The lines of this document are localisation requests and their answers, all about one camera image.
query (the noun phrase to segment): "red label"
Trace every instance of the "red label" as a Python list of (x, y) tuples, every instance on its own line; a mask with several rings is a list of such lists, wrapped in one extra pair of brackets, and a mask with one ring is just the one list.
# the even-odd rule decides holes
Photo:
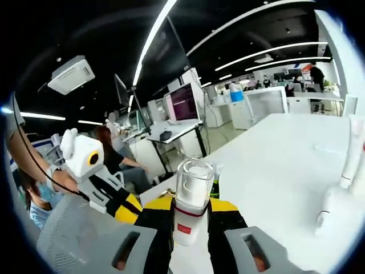
[(186, 227), (182, 224), (177, 224), (177, 230), (181, 231), (182, 233), (190, 234), (192, 229), (190, 227)]

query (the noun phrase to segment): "black shirt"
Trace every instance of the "black shirt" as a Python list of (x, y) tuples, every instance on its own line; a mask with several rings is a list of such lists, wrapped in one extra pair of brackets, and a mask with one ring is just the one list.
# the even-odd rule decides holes
[(265, 86), (265, 87), (270, 87), (270, 85), (271, 85), (271, 82), (270, 82), (270, 80), (264, 80), (263, 81), (263, 85)]
[(116, 152), (112, 146), (104, 146), (104, 165), (109, 172), (113, 175), (120, 171), (120, 163), (124, 157)]
[(310, 76), (313, 78), (313, 82), (315, 84), (323, 83), (323, 78), (325, 77), (322, 73), (322, 70), (317, 67), (312, 67), (310, 69)]

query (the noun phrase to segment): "hair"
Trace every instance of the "hair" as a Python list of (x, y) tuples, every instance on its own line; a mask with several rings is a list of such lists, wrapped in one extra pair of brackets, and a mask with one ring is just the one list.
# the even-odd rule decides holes
[(99, 126), (95, 130), (95, 135), (103, 144), (105, 158), (108, 158), (110, 149), (113, 149), (110, 129), (106, 126)]
[(21, 180), (21, 186), (25, 192), (25, 205), (27, 210), (30, 209), (30, 202), (32, 201), (32, 197), (29, 193), (29, 188), (32, 190), (33, 193), (40, 196), (39, 189), (36, 185), (37, 180), (33, 179), (31, 176), (29, 176), (27, 173), (25, 173), (24, 170), (18, 168), (19, 171), (19, 177)]

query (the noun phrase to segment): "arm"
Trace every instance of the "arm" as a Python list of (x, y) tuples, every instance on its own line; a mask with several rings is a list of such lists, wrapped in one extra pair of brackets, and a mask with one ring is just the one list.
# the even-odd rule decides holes
[(131, 167), (141, 167), (143, 168), (146, 172), (148, 172), (147, 167), (142, 166), (141, 164), (137, 163), (136, 161), (133, 161), (131, 159), (128, 158), (124, 158), (123, 161), (121, 161), (123, 164), (127, 165), (127, 166), (131, 166)]
[[(36, 149), (32, 146), (28, 137), (25, 135), (22, 128), (20, 128), (22, 135), (24, 136), (27, 147), (29, 148), (32, 156), (40, 165), (42, 170), (46, 172), (46, 170), (50, 167), (50, 165), (37, 153)], [(29, 155), (27, 148), (25, 147), (23, 140), (20, 136), (18, 130), (14, 131), (8, 145), (8, 150), (14, 161), (17, 165), (25, 171), (29, 176), (34, 178), (35, 180), (45, 183), (46, 176), (44, 173), (38, 168), (38, 166), (34, 163), (32, 157)], [(55, 171), (53, 174), (53, 179), (69, 190), (78, 192), (76, 182), (71, 178), (71, 176), (66, 171)], [(55, 191), (63, 191), (66, 192), (62, 187), (59, 187), (53, 184), (53, 188)]]

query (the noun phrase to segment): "computer mouse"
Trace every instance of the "computer mouse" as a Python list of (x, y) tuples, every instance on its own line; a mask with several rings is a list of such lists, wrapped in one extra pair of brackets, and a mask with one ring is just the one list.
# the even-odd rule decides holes
[(171, 138), (172, 132), (165, 130), (160, 134), (160, 141), (166, 141)]

